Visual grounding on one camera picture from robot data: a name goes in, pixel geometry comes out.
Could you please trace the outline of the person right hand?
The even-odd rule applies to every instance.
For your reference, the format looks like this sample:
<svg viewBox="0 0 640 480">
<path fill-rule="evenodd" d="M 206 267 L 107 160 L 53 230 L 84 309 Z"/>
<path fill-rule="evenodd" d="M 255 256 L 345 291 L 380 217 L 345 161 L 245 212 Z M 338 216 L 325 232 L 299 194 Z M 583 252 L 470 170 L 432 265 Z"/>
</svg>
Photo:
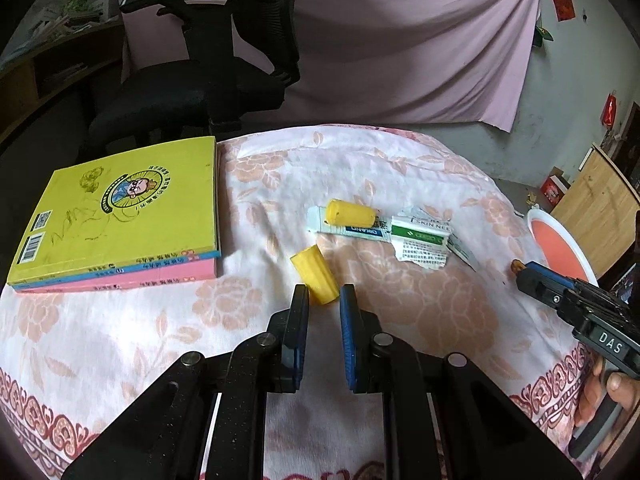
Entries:
<svg viewBox="0 0 640 480">
<path fill-rule="evenodd" d="M 605 385 L 602 385 L 603 370 L 604 359 L 598 356 L 584 383 L 582 393 L 578 396 L 574 423 L 576 427 L 582 427 L 591 422 L 602 399 L 608 394 L 623 409 L 608 435 L 612 440 L 627 425 L 627 419 L 639 403 L 639 382 L 625 374 L 614 372 L 608 376 Z"/>
</svg>

